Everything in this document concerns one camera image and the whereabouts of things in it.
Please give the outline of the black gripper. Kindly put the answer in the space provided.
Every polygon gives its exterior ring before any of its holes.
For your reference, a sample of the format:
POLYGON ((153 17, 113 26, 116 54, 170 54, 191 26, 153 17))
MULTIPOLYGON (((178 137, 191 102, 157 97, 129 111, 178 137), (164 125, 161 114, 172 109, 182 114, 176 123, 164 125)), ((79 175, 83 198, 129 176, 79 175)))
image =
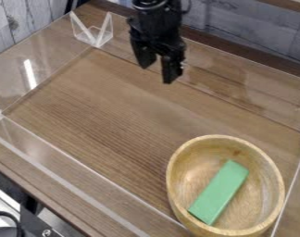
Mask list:
POLYGON ((129 43, 139 66, 147 69, 160 56, 161 80, 171 84, 183 73, 186 45, 179 35, 180 0, 132 0, 136 14, 127 18, 129 43))

